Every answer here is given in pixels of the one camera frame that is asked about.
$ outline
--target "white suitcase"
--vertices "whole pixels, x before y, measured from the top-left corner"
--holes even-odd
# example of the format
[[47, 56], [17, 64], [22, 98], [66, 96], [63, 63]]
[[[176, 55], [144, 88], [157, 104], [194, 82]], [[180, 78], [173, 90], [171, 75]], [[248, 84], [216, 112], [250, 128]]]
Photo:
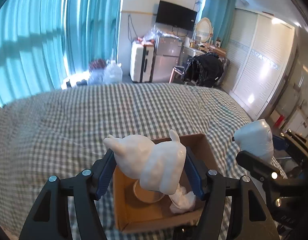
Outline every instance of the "white suitcase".
[[153, 46], [134, 41], [130, 57], [130, 77], [133, 82], [149, 82], [154, 55]]

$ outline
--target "suitcase handle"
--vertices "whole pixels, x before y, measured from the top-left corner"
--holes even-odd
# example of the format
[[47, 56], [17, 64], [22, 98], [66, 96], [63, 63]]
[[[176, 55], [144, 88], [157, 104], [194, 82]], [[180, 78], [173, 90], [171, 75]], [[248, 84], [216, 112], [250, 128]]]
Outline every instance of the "suitcase handle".
[[147, 59], [145, 59], [144, 72], [146, 72], [146, 67], [147, 67]]

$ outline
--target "curtain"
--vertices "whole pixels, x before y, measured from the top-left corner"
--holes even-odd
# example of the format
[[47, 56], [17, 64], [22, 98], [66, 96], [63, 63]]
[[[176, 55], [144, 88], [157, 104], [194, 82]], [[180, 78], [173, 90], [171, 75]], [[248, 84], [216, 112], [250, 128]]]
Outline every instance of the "curtain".
[[7, 0], [0, 9], [0, 106], [59, 89], [116, 52], [120, 0]]
[[120, 0], [67, 0], [69, 73], [88, 69], [94, 59], [116, 59]]
[[214, 27], [212, 40], [216, 41], [219, 37], [221, 47], [226, 47], [229, 37], [230, 28], [233, 19], [236, 0], [206, 0], [202, 18], [207, 17]]

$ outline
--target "television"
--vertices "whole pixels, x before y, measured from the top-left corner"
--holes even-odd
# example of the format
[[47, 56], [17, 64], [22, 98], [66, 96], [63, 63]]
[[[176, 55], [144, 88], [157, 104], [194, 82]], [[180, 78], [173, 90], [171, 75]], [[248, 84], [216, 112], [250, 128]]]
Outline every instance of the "television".
[[157, 23], [171, 25], [187, 31], [193, 31], [197, 12], [180, 5], [160, 1], [156, 16]]

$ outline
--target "bed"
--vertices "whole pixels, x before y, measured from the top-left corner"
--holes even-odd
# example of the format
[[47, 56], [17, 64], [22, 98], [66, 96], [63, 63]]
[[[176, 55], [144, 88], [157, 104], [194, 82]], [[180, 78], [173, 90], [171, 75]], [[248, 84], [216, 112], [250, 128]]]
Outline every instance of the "bed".
[[[223, 91], [177, 84], [86, 86], [15, 101], [0, 112], [0, 224], [19, 236], [48, 177], [67, 178], [91, 167], [105, 154], [108, 134], [204, 133], [220, 172], [239, 178], [246, 171], [236, 164], [239, 148], [231, 137], [250, 121]], [[275, 159], [272, 164], [280, 168]], [[112, 183], [96, 205], [109, 240], [172, 237], [172, 229], [121, 234], [114, 226]], [[72, 198], [69, 213], [73, 239], [80, 239]], [[220, 239], [226, 239], [229, 215], [227, 198]]]

